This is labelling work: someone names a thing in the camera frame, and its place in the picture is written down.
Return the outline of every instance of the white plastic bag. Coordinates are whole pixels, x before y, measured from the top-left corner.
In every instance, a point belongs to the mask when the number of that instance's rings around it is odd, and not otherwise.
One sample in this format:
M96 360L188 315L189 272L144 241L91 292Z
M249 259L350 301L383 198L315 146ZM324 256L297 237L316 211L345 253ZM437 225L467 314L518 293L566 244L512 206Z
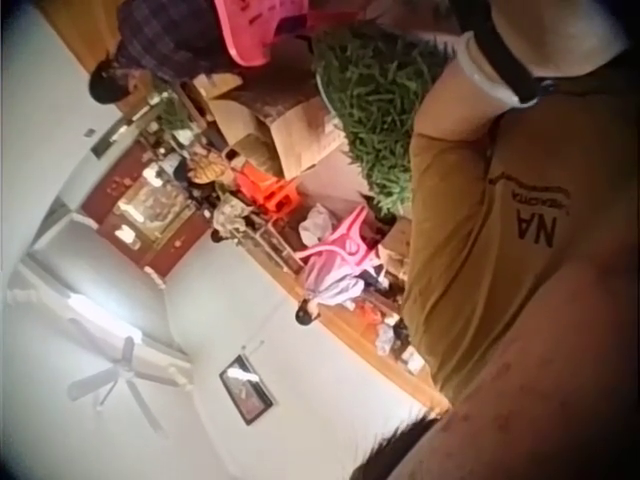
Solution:
M307 215L307 219L298 227L298 232L302 243L307 247L313 247L316 243L327 238L333 228L334 222L329 210L316 203Z
M391 352L393 342L395 341L393 328L386 323L378 325L378 337L376 338L376 351L381 357L386 357Z

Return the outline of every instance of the cardboard box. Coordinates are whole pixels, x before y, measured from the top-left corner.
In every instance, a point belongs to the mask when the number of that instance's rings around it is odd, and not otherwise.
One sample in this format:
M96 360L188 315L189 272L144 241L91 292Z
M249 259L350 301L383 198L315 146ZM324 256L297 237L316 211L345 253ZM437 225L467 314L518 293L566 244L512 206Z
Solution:
M400 217L378 246L383 265L402 281L407 280L410 240L411 220Z

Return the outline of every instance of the brown t-shirt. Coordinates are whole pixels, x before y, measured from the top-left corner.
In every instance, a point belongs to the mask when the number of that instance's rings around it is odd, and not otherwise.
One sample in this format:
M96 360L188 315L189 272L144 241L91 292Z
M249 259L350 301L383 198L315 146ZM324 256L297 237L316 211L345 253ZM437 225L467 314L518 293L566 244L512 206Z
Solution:
M637 199L631 87L602 71L560 87L499 121L490 159L471 144L412 140L403 316L453 404L619 194Z

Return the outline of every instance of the green plant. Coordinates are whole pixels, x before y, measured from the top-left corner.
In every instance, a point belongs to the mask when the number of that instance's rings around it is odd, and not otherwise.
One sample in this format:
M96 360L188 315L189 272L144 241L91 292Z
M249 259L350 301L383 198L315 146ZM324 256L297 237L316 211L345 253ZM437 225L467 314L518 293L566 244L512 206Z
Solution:
M153 77L154 92L160 95L159 113L157 121L160 126L168 131L184 130L191 128L191 117L184 103L174 93L171 85L159 78Z
M365 21L319 34L314 55L352 161L362 169L381 211L397 213L411 196L415 111L453 53Z

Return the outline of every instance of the sleeve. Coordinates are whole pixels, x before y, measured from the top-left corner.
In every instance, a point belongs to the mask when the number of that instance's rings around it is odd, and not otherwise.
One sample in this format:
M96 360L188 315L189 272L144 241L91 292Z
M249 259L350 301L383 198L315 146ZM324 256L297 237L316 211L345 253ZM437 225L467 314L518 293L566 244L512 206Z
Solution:
M363 290L364 282L361 279L345 277L325 288L315 296L315 300L324 305L340 305L359 297Z
M211 62L202 61L193 54L177 48L168 39L156 44L153 55L145 57L144 66L170 82L189 80L213 70Z
M405 300L414 296L412 290L424 288L428 279L451 275L469 245L485 195L487 159L483 152L486 150L475 143L414 134L410 148L412 232Z

